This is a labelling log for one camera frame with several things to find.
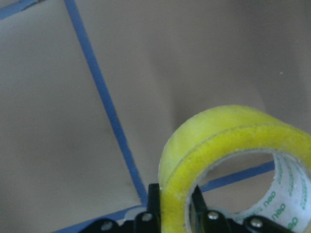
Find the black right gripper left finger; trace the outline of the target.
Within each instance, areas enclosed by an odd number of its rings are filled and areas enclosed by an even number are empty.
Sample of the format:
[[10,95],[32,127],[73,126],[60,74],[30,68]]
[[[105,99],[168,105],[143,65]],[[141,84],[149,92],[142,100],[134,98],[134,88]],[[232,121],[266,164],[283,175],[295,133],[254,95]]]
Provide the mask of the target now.
[[139,213],[134,219],[135,233],[160,233],[160,191],[159,184],[152,183],[148,186],[147,206],[144,212]]

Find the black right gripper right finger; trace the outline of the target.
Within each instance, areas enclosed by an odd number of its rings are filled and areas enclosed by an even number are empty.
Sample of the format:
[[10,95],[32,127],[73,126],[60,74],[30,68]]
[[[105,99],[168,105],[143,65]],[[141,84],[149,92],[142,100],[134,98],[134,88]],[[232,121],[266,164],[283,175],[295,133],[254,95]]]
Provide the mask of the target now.
[[190,229],[192,233],[231,233],[232,229],[225,216],[208,209],[199,186],[191,195],[189,206]]

